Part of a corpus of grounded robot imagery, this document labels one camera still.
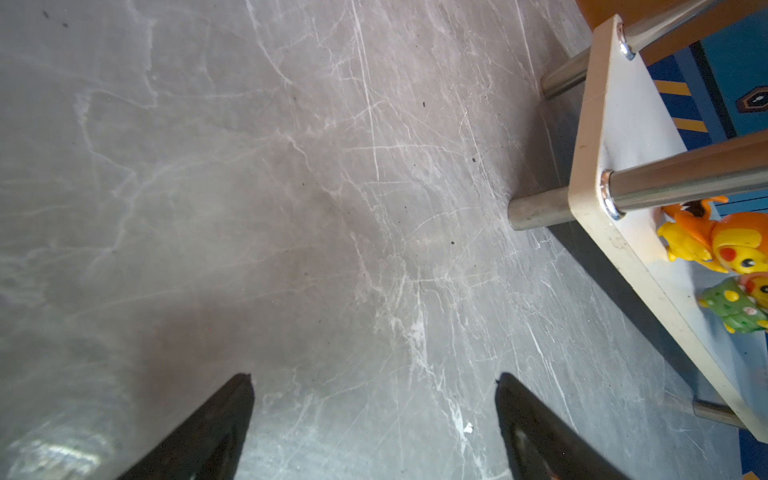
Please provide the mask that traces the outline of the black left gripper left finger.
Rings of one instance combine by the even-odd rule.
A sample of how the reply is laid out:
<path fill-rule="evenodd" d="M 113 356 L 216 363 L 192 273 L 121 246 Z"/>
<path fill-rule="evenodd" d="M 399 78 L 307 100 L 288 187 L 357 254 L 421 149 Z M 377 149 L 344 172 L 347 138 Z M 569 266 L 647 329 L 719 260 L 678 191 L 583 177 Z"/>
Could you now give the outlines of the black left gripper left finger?
<path fill-rule="evenodd" d="M 233 479 L 250 426 L 255 394 L 251 376 L 238 373 L 122 479 Z"/>

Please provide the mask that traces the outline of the orange yellow dragon figure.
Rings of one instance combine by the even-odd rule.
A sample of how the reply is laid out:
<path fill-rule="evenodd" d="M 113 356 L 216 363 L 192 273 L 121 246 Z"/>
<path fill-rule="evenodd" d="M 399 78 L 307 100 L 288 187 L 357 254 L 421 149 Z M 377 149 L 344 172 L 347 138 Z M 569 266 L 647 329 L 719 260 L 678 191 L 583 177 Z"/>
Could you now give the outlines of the orange yellow dragon figure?
<path fill-rule="evenodd" d="M 725 196 L 666 205 L 669 218 L 657 235 L 666 244 L 668 260 L 695 262 L 711 271 L 740 275 L 767 271 L 767 215 L 742 212 L 719 220 L 713 205 Z"/>

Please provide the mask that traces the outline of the pink green monster figure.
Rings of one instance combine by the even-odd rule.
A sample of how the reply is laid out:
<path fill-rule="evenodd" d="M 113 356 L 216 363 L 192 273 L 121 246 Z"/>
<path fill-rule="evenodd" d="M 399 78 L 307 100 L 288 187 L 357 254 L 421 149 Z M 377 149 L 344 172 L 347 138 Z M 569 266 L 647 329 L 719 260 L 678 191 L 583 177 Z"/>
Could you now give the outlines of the pink green monster figure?
<path fill-rule="evenodd" d="M 702 290 L 697 301 L 720 318 L 731 334 L 767 331 L 766 273 L 729 277 Z"/>

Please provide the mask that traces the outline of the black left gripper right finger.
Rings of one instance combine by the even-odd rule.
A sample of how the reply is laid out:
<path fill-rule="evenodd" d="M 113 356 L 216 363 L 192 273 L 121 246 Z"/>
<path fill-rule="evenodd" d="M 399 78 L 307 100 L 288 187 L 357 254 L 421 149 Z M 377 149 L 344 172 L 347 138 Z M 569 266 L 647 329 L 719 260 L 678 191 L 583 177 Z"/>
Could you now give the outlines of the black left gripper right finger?
<path fill-rule="evenodd" d="M 495 406 L 514 479 L 625 479 L 520 380 L 496 381 Z"/>

